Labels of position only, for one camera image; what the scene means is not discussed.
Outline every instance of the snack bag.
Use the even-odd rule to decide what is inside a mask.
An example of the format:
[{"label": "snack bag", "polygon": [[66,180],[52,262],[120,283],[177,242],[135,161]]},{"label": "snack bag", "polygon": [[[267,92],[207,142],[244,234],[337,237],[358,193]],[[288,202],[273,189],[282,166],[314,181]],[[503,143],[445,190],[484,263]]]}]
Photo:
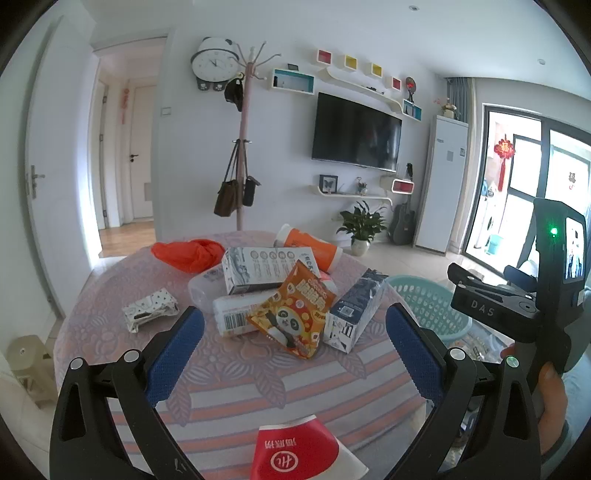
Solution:
[{"label": "snack bag", "polygon": [[314,355],[335,294],[301,262],[270,299],[248,316],[248,321],[302,358]]}]

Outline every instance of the clock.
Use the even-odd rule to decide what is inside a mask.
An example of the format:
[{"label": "clock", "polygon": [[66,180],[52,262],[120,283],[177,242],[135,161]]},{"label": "clock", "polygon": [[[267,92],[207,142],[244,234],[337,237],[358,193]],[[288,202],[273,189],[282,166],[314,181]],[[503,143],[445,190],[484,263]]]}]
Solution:
[{"label": "clock", "polygon": [[221,92],[229,80],[238,73],[238,53],[236,44],[227,38],[205,37],[195,55],[191,57],[191,67],[197,77],[199,90]]}]

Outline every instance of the glass door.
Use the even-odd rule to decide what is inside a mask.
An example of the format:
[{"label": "glass door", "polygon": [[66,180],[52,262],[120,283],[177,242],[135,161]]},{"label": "glass door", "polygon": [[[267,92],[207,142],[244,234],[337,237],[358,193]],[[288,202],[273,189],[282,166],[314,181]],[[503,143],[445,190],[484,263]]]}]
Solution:
[{"label": "glass door", "polygon": [[[548,177],[545,190],[539,196],[564,202],[585,215],[588,222],[591,202],[590,174],[591,146],[551,129]],[[531,231],[530,235],[535,236],[535,232]],[[535,240],[527,256],[522,252],[519,260],[539,263],[540,255],[535,250]]]},{"label": "glass door", "polygon": [[[485,109],[483,177],[465,253],[503,272],[516,265],[527,240],[542,174],[539,119],[505,109]],[[515,148],[503,159],[495,146],[509,140]]]},{"label": "glass door", "polygon": [[520,135],[513,136],[515,155],[507,187],[507,198],[499,228],[502,248],[491,265],[502,272],[507,265],[517,266],[526,242],[534,198],[538,195],[542,149],[541,142]]}]

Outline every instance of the wooden floor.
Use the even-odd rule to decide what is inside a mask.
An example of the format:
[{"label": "wooden floor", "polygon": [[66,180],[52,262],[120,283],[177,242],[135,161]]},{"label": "wooden floor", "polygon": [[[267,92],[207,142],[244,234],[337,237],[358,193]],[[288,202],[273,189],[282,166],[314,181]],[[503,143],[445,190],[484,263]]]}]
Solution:
[{"label": "wooden floor", "polygon": [[154,222],[128,223],[117,228],[100,230],[100,243],[103,245],[101,258],[124,257],[137,252],[142,247],[156,241]]}]

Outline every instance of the orange plastic bag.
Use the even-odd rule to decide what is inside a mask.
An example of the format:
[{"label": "orange plastic bag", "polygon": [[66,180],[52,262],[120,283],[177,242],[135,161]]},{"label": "orange plastic bag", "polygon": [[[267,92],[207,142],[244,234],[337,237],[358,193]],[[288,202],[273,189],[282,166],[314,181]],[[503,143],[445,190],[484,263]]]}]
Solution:
[{"label": "orange plastic bag", "polygon": [[221,244],[203,238],[152,246],[152,254],[158,260],[186,273],[201,273],[214,267],[222,261],[225,251]]}]

